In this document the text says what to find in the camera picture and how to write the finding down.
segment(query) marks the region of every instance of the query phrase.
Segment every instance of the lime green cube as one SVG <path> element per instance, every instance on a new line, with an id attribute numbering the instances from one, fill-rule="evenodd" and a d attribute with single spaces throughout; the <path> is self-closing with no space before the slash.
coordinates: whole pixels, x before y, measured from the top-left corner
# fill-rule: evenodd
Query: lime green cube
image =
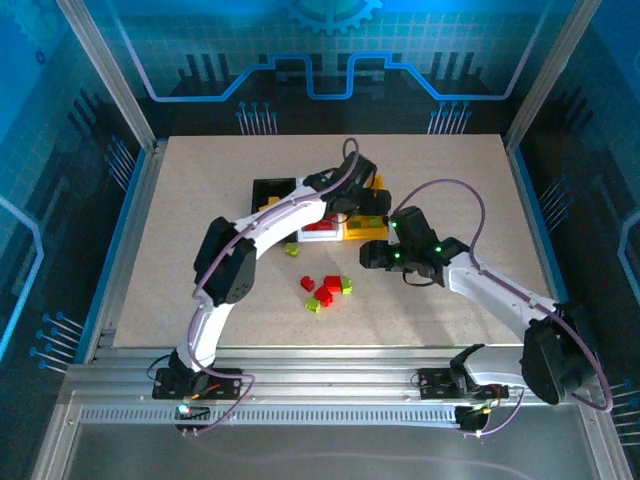
<path id="1" fill-rule="evenodd" d="M 348 277 L 340 277 L 340 283 L 342 283 L 342 293 L 344 295 L 351 295 L 351 292 L 353 291 L 351 279 Z"/>
<path id="2" fill-rule="evenodd" d="M 304 306 L 307 307 L 307 310 L 311 310 L 313 313 L 318 313 L 320 310 L 322 310 L 320 301 L 315 297 L 311 297 L 309 300 L 307 300 Z"/>
<path id="3" fill-rule="evenodd" d="M 300 253 L 300 247 L 298 247 L 298 245 L 296 245 L 295 243 L 287 243 L 284 246 L 284 253 L 286 253 L 290 257 L 297 257 Z"/>

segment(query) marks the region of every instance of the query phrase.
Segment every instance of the red cube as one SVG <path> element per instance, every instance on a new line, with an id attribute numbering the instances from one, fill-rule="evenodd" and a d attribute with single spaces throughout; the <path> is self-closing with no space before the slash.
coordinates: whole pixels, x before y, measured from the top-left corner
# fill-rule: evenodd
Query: red cube
<path id="1" fill-rule="evenodd" d="M 310 277 L 302 277 L 300 279 L 300 285 L 302 286 L 302 288 L 304 288 L 307 292 L 310 292 L 311 290 L 313 290 L 313 287 L 316 286 L 316 283 L 311 280 Z"/>
<path id="2" fill-rule="evenodd" d="M 316 290 L 313 296 L 316 297 L 316 300 L 318 300 L 323 307 L 328 307 L 333 303 L 333 295 L 331 295 L 329 289 L 324 285 Z"/>
<path id="3" fill-rule="evenodd" d="M 324 286 L 327 287 L 327 290 L 331 293 L 342 292 L 342 281 L 340 280 L 340 275 L 324 277 Z"/>

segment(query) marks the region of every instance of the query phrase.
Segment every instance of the wooden board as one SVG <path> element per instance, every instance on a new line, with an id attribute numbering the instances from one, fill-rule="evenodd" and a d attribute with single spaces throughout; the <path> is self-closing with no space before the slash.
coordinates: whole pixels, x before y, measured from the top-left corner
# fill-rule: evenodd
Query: wooden board
<path id="1" fill-rule="evenodd" d="M 477 253 L 527 288 L 548 294 L 497 135 L 362 135 L 362 154 L 383 175 L 394 205 L 418 184 L 452 177 L 472 184 L 487 206 Z M 172 137 L 162 164 L 125 298 L 115 346 L 175 346 L 191 318 L 193 261 L 209 223 L 250 213 L 255 178 L 306 176 L 341 163 L 345 136 Z M 456 186 L 419 194 L 441 238 L 470 242 L 476 200 Z M 224 345 L 453 345 L 514 343 L 500 322 L 440 287 L 412 288 L 399 274 L 365 270 L 361 242 L 301 244 L 298 258 L 276 246 L 260 259 L 249 296 L 234 307 Z M 351 296 L 320 314 L 305 310 L 299 279 L 346 275 Z"/>

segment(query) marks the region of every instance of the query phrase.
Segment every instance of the gear logo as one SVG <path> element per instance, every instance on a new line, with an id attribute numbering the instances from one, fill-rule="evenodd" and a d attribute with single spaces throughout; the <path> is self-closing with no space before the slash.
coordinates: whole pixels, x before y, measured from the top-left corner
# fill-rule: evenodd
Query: gear logo
<path id="1" fill-rule="evenodd" d="M 60 28 L 55 0 L 0 0 L 0 12 L 13 15 L 22 33 L 38 48 L 53 40 Z"/>
<path id="2" fill-rule="evenodd" d="M 371 20 L 371 12 L 382 7 L 380 0 L 290 0 L 285 9 L 290 20 L 313 33 L 336 31 L 346 34 L 349 28 L 359 28 L 362 20 Z"/>

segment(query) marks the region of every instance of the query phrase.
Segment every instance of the green block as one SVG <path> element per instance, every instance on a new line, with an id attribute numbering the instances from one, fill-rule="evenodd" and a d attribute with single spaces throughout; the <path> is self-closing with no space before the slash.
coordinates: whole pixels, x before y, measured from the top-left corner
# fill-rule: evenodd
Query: green block
<path id="1" fill-rule="evenodd" d="M 300 253 L 300 247 L 298 247 L 298 245 L 296 245 L 295 243 L 287 243 L 284 246 L 284 253 L 286 253 L 290 257 L 297 257 Z"/>
<path id="2" fill-rule="evenodd" d="M 311 297 L 309 300 L 307 300 L 304 306 L 307 307 L 308 310 L 311 310 L 313 313 L 318 313 L 322 309 L 320 301 L 315 297 Z"/>
<path id="3" fill-rule="evenodd" d="M 351 283 L 351 279 L 348 277 L 340 277 L 340 282 L 342 283 L 342 293 L 344 295 L 350 295 L 353 291 L 353 284 Z"/>

